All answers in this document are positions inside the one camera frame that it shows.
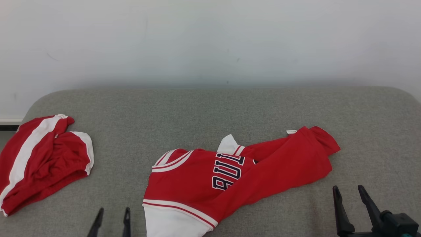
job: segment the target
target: red garment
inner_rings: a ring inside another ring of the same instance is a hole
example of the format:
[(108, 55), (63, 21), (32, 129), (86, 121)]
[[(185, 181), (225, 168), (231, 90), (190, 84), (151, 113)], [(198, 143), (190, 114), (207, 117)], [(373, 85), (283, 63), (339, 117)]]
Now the red garment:
[(5, 216), (89, 175), (91, 138), (65, 132), (74, 119), (63, 114), (21, 125), (0, 154), (0, 207)]
[(202, 236), (243, 205), (327, 176), (328, 156), (339, 150), (323, 129), (303, 127), (248, 147), (227, 136), (219, 152), (169, 151), (152, 166), (145, 192), (147, 236)]

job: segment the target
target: red shorts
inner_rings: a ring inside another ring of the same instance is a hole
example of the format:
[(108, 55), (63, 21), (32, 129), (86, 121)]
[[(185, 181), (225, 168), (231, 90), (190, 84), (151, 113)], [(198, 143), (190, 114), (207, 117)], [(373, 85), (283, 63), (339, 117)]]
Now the red shorts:
[(0, 154), (0, 207), (5, 216), (86, 177), (93, 166), (91, 138), (66, 132), (63, 114), (21, 125)]

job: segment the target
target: white clothing tag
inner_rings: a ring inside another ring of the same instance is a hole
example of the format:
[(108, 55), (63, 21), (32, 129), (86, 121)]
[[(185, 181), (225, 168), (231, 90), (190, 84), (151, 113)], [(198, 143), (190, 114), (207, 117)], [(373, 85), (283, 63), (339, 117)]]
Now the white clothing tag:
[(296, 132), (297, 132), (297, 130), (287, 130), (288, 135), (289, 135), (289, 134), (294, 134), (294, 133), (296, 133)]

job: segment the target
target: white wall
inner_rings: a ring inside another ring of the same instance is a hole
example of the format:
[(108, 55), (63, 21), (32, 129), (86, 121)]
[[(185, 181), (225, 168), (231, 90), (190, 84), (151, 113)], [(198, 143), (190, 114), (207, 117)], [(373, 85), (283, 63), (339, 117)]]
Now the white wall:
[(419, 0), (1, 0), (0, 119), (108, 84), (385, 85), (421, 99), (420, 26)]

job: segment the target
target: black letter with white outline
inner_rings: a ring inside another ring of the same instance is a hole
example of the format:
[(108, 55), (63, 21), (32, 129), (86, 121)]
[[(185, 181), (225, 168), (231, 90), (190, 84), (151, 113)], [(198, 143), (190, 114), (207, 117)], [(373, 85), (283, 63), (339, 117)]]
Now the black letter with white outline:
[(226, 179), (216, 177), (216, 176), (212, 177), (212, 188), (214, 189), (226, 190), (229, 186), (233, 184), (234, 184), (233, 182), (228, 181)]
[[(220, 162), (218, 160), (215, 160), (215, 165), (217, 167), (213, 168), (214, 173), (220, 173), (220, 174), (223, 174), (223, 175), (227, 175), (227, 176), (232, 177), (234, 179), (239, 179), (241, 177), (241, 169), (240, 168), (237, 168), (237, 167), (232, 166), (232, 165), (227, 164), (227, 163)], [(229, 170), (232, 170), (233, 172), (231, 173), (229, 171), (219, 169), (219, 167), (225, 167)]]
[(237, 156), (230, 156), (230, 155), (218, 153), (216, 154), (216, 157), (230, 159), (237, 162), (240, 165), (244, 164), (244, 156), (237, 157)]

